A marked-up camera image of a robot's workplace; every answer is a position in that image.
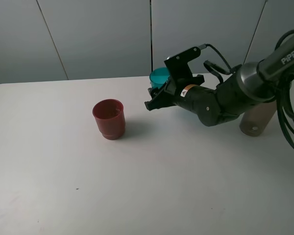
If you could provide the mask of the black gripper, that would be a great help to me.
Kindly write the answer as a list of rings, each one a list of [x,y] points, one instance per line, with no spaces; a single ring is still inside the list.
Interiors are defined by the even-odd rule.
[[[197,75],[191,78],[172,78],[160,88],[148,88],[150,101],[145,102],[148,111],[178,106],[181,108],[203,108],[205,105],[204,76]]]

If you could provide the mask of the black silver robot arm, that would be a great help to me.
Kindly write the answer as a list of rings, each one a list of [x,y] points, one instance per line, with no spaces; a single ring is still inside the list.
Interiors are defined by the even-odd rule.
[[[165,60],[169,79],[160,88],[148,90],[149,111],[179,106],[196,114],[205,126],[216,126],[237,119],[258,104],[283,99],[294,78],[294,30],[291,38],[266,59],[246,63],[227,72],[226,80],[216,77],[216,88],[203,87],[203,75],[193,76],[188,63],[201,55],[207,45],[191,47]]]

